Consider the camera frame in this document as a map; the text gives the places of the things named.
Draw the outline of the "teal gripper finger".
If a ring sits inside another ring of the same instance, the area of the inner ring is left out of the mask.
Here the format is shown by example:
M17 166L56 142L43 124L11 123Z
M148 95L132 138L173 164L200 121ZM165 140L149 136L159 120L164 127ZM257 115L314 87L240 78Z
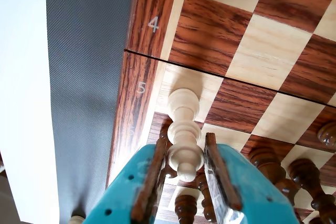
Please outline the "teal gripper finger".
M240 152L207 133L205 176L217 223L298 223L288 200Z
M165 175L167 141L138 150L84 223L154 223Z

